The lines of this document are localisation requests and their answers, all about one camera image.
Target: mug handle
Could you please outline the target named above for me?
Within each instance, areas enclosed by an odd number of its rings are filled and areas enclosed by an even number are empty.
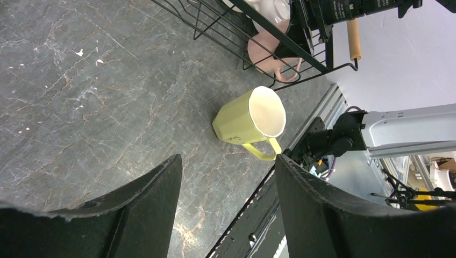
[[[301,62],[302,62],[302,58],[298,58],[298,64],[297,64],[297,66],[296,66],[296,70],[297,70],[297,71],[299,71],[299,69],[300,69],[300,67],[301,67]],[[293,80],[293,79],[298,75],[298,73],[295,72],[295,74],[291,75],[290,77],[284,78],[284,77],[282,76],[282,74],[280,73],[280,69],[281,69],[281,68],[282,68],[282,67],[279,67],[279,68],[277,68],[277,69],[275,70],[275,76],[276,76],[277,79],[279,79],[279,81],[281,81],[281,82],[289,82],[289,81]]]
[[[282,148],[280,147],[279,143],[277,142],[277,139],[275,139],[275,138],[267,138],[266,142],[269,143],[269,145],[271,145],[272,149],[275,152],[274,155],[266,155],[263,152],[259,151],[257,148],[253,147],[253,145],[251,145],[251,144],[242,144],[242,146],[260,160],[264,160],[264,161],[275,160],[275,157],[277,156],[277,154],[282,153]]]

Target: wooden handle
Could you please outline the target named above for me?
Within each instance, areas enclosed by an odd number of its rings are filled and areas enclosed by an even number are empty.
[[[354,61],[361,60],[361,40],[359,38],[358,21],[347,21],[348,46],[350,48],[350,59]]]

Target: yellow object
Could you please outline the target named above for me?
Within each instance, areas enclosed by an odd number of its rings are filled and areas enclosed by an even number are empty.
[[[286,115],[280,97],[264,86],[243,94],[225,104],[212,122],[221,141],[242,145],[261,160],[275,160],[282,148],[276,140],[285,128]],[[265,141],[274,150],[266,155],[252,143]]]
[[[361,60],[361,40],[359,37],[358,21],[347,21],[348,47],[350,49],[350,60]]]
[[[418,195],[414,200],[432,200],[432,198],[429,195]],[[424,204],[415,204],[415,206],[420,211],[430,211],[430,210],[435,210],[438,208],[437,206],[424,205]]]

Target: black mount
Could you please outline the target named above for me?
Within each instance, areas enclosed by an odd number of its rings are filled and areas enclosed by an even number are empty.
[[[456,1],[453,0],[436,0],[439,4],[445,7],[452,13],[456,13]],[[404,3],[397,7],[397,14],[399,18],[403,18],[407,11],[412,7],[414,9],[423,6],[423,0],[406,0]]]
[[[327,155],[340,157],[350,150],[365,151],[366,144],[361,130],[365,128],[362,119],[366,111],[355,111],[342,114],[333,129],[325,129],[320,117],[315,118],[304,137],[298,142],[291,153],[285,155],[298,164],[309,166],[316,160]]]

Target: mug rim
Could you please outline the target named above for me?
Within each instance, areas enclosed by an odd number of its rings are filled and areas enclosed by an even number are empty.
[[[275,100],[278,101],[278,103],[280,103],[279,105],[279,108],[280,108],[280,112],[282,114],[282,127],[280,129],[280,131],[275,134],[275,135],[270,135],[270,134],[267,134],[265,133],[262,129],[260,129],[257,125],[257,123],[255,122],[255,120],[253,119],[252,117],[252,113],[251,113],[251,100],[252,100],[252,96],[254,96],[255,92],[258,93],[258,91],[263,91],[263,92],[269,92],[270,94],[272,93],[273,95],[273,98]],[[283,131],[285,130],[285,125],[287,123],[287,114],[285,112],[285,107],[283,106],[283,103],[282,103],[282,100],[280,99],[279,95],[272,89],[268,88],[268,87],[265,87],[265,86],[258,86],[256,87],[255,89],[252,90],[252,93],[250,94],[250,97],[248,98],[248,114],[250,116],[250,119],[253,123],[253,125],[255,126],[255,128],[258,130],[258,132],[260,132],[262,135],[266,136],[266,137],[270,137],[270,138],[276,138],[278,137],[279,135],[281,135],[283,133]]]

